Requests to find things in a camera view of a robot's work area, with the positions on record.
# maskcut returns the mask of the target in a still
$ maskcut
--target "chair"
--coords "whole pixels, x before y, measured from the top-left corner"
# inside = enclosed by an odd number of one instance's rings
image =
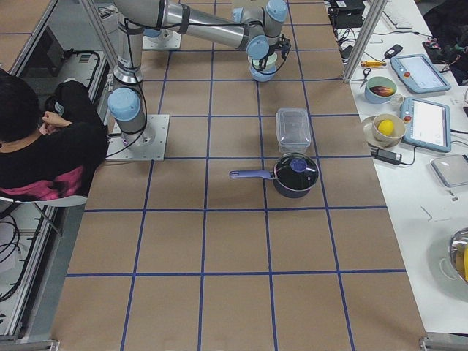
[[[62,232],[60,229],[57,228],[57,226],[54,225],[52,222],[52,219],[48,217],[48,215],[42,210],[43,206],[50,206],[50,207],[74,207],[74,206],[79,206],[83,205],[87,201],[86,196],[81,196],[81,195],[72,195],[69,197],[63,197],[60,199],[54,199],[54,200],[46,200],[46,201],[17,201],[13,199],[9,199],[8,197],[1,197],[0,200],[8,202],[8,203],[32,203],[34,207],[39,211],[41,214],[42,218],[56,231],[58,236],[62,237]]]

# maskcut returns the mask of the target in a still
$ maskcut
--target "beige bowl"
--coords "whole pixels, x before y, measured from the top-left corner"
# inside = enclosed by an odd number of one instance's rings
[[[379,124],[384,121],[385,119],[390,119],[393,122],[393,133],[391,135],[384,135],[381,132],[379,132]],[[372,122],[372,134],[377,139],[378,141],[381,141],[383,144],[386,144],[387,146],[389,145],[395,145],[399,143],[401,138],[403,137],[404,133],[406,133],[407,128],[404,122],[389,113],[383,113],[382,115],[378,115],[374,118]]]

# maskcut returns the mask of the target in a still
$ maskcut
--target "keyboard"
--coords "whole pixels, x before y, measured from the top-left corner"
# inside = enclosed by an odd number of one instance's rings
[[[409,30],[412,29],[412,24],[403,15],[398,5],[394,4],[391,0],[388,0],[383,10],[383,16],[385,22],[397,30]]]

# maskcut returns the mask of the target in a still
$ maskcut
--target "orange screwdriver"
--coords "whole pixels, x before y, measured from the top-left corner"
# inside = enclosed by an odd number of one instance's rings
[[[387,66],[387,62],[378,60],[361,61],[361,67],[379,68]]]

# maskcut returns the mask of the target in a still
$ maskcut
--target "black hair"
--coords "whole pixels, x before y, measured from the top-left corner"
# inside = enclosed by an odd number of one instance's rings
[[[0,141],[8,143],[32,134],[40,116],[34,90],[14,75],[0,75]]]

